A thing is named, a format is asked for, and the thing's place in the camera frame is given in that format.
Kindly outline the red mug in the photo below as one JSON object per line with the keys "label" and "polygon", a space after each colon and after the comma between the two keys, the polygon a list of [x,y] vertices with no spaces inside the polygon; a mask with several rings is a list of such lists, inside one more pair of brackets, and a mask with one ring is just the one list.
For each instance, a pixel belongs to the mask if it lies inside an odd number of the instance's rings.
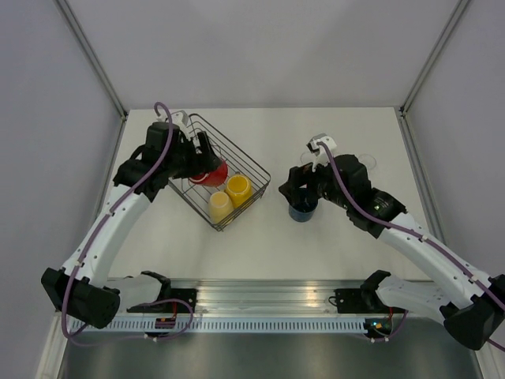
{"label": "red mug", "polygon": [[192,184],[196,184],[199,186],[219,187],[226,181],[227,176],[228,176],[228,165],[224,160],[222,160],[219,167],[216,170],[209,173],[191,177],[189,178],[189,181]]}

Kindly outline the clear glass cup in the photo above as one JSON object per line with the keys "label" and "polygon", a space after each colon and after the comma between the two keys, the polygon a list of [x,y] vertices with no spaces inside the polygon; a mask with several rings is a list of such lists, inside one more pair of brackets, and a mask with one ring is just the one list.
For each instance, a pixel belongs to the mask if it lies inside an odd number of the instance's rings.
{"label": "clear glass cup", "polygon": [[300,156],[300,161],[302,165],[306,165],[312,163],[316,156],[312,154],[310,151],[303,152]]}
{"label": "clear glass cup", "polygon": [[368,170],[373,170],[376,167],[376,159],[369,154],[361,154],[358,159]]}

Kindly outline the blue mug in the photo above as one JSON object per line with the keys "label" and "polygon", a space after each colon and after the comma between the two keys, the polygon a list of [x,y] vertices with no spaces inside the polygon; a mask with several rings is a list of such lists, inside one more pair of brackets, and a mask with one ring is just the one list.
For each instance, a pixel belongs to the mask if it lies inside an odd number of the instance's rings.
{"label": "blue mug", "polygon": [[307,195],[302,195],[299,202],[289,205],[288,213],[292,220],[304,223],[310,221],[317,206],[317,201],[311,201]]}

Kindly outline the pale yellow mug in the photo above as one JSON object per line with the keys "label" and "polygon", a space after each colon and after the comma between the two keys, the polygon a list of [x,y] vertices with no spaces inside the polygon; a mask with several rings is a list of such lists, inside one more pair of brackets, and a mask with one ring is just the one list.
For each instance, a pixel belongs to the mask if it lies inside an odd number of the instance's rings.
{"label": "pale yellow mug", "polygon": [[220,223],[234,210],[230,197],[223,191],[218,191],[210,196],[209,216],[213,223]]}

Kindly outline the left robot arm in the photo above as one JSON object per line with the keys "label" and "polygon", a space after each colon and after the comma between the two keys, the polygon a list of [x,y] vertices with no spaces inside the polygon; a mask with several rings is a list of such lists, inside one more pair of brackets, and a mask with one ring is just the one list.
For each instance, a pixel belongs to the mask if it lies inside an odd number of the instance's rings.
{"label": "left robot arm", "polygon": [[107,205],[82,243],[61,268],[47,268],[42,275],[62,320],[74,317],[105,328],[119,311],[168,310],[170,279],[144,271],[110,280],[111,265],[136,221],[172,178],[211,173],[221,163],[205,132],[188,138],[170,121],[152,123],[145,143],[118,168]]}

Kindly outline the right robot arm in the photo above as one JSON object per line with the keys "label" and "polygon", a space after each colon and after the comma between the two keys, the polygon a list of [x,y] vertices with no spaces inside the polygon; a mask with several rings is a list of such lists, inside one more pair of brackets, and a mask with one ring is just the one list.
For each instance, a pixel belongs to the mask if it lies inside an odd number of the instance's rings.
{"label": "right robot arm", "polygon": [[279,192],[299,212],[320,199],[339,206],[356,228],[400,252],[435,284],[415,284],[377,270],[359,289],[366,311],[391,308],[427,317],[474,351],[491,342],[504,322],[504,277],[491,277],[450,251],[405,205],[372,186],[356,156],[291,167]]}

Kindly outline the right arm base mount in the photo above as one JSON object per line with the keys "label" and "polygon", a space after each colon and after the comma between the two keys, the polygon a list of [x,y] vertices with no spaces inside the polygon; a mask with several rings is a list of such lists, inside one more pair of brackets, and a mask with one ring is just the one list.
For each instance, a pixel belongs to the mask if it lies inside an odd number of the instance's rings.
{"label": "right arm base mount", "polygon": [[380,305],[367,303],[361,296],[358,288],[335,289],[334,294],[328,297],[328,302],[333,305],[339,314],[372,314],[384,313],[387,309]]}

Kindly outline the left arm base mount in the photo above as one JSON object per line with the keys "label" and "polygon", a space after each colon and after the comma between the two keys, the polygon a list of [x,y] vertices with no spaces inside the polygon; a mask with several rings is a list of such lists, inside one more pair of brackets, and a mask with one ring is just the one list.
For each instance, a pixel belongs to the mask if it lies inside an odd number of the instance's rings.
{"label": "left arm base mount", "polygon": [[182,313],[189,314],[186,306],[179,302],[168,302],[168,299],[178,299],[186,302],[192,311],[196,308],[196,288],[173,288],[171,280],[153,271],[143,271],[140,273],[143,280],[150,279],[159,284],[156,297],[145,300],[126,308],[127,313]]}

